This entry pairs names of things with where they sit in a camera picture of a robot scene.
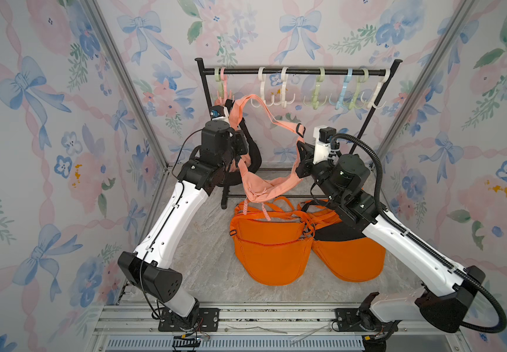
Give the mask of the pink bag with buckle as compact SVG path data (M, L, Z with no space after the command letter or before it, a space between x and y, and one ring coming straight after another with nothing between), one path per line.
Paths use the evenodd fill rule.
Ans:
M247 95L240 98L234 103L232 110L229 113L229 124L231 127L236 128L243 120L243 110L250 100L257 101L260 106L267 113L271 123L287 129L295 133L298 137L297 142L304 142L304 134L306 128L301 123L290 123L287 121L276 120L269 111L266 103L257 95ZM300 177L296 173L296 168L300 165L300 152L296 151L296 160L292 166L291 172L287 177L279 177L273 180L264 180L258 175L249 171L246 162L240 156L236 161L237 167L240 171L243 188L249 202L264 203L269 202L284 193L294 189L300 183Z

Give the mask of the orange bag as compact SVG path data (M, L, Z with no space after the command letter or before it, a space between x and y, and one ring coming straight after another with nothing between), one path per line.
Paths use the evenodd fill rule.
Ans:
M245 199L234 209L229 234L249 242L274 245L313 238L315 225L285 197L263 203Z
M311 200L300 203L297 209L309 215L309 212L316 211L312 207L306 211L305 205L311 204L317 205ZM345 242L316 241L314 238L312 251L332 274L346 282L367 282L378 277L386 257L386 250L366 236Z
M267 286L290 285L301 277L309 261L314 237L266 245L230 236L234 251L250 277Z

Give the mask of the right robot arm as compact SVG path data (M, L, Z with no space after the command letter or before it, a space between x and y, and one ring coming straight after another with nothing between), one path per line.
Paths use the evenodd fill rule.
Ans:
M376 170L374 194L362 189L369 169L358 155L340 153L340 139L358 145L372 159ZM499 333L506 328L507 317L500 303L482 286L485 279L482 270L451 261L387 212L379 200L382 164L368 145L354 136L338 133L316 145L298 142L297 149L296 174L300 178L313 178L327 197L324 207L339 216L349 233L378 243L422 280L422 290L404 296L369 294L359 307L359 323L364 329L372 331L379 325L395 327L404 320L426 321L447 333L455 333L459 328ZM495 326L478 326L464 320L477 294L496 309Z

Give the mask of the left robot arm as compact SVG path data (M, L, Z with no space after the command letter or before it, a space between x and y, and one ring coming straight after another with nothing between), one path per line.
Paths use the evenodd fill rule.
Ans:
M132 252L123 252L118 265L127 281L154 298L152 317L169 328L199 327L199 300L181 287L180 272L171 268L179 242L193 217L213 190L222 186L231 165L249 152L251 141L242 126L211 120L200 130L202 143L177 175L173 193L159 219Z

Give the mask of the black strap bag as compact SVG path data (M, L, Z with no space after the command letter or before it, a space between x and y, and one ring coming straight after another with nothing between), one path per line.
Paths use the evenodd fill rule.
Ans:
M309 212L312 222L315 224L315 240L324 242L345 242L364 238L361 232L348 227L339 215L321 205L305 205L306 211L310 208L316 211Z

